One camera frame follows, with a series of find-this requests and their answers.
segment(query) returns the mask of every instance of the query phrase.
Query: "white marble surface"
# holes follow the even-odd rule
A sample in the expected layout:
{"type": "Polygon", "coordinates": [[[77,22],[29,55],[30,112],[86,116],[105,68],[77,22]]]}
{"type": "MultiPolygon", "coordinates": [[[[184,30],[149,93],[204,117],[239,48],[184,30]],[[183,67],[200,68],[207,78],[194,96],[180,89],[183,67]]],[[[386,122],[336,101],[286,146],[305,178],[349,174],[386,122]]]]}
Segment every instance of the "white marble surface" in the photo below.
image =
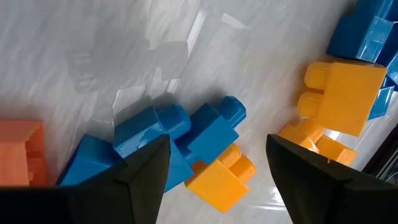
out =
{"type": "MultiPolygon", "coordinates": [[[[179,185],[158,223],[291,223],[266,135],[297,117],[303,71],[324,57],[350,2],[1,0],[0,117],[44,120],[54,182],[85,132],[111,140],[115,123],[148,104],[174,98],[192,112],[237,96],[248,110],[237,143],[257,166],[250,193],[222,215],[179,185]]],[[[359,151],[356,168],[397,121],[394,105],[369,124],[366,141],[341,139],[359,151]]]]}

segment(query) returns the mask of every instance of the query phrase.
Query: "orange building block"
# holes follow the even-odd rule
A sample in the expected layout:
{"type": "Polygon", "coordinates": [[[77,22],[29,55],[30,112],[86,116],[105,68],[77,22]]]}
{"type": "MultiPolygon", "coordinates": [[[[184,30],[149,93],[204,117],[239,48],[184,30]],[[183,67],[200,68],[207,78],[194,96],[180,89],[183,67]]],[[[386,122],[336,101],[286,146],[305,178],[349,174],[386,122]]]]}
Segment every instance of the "orange building block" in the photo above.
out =
{"type": "Polygon", "coordinates": [[[322,93],[305,92],[298,101],[301,116],[325,128],[360,136],[387,69],[356,62],[315,62],[305,84],[322,93]]]}
{"type": "Polygon", "coordinates": [[[356,151],[328,137],[322,137],[318,141],[317,146],[319,148],[319,154],[346,166],[351,165],[357,155],[356,151]]]}
{"type": "Polygon", "coordinates": [[[241,155],[239,147],[230,145],[213,163],[197,162],[194,176],[185,186],[221,213],[227,212],[249,189],[245,183],[256,173],[254,164],[241,155]]]}
{"type": "Polygon", "coordinates": [[[323,127],[314,119],[305,118],[297,126],[287,124],[278,135],[292,143],[319,153],[315,143],[323,136],[323,127]]]}
{"type": "Polygon", "coordinates": [[[0,186],[46,185],[41,121],[0,121],[0,186]]]}

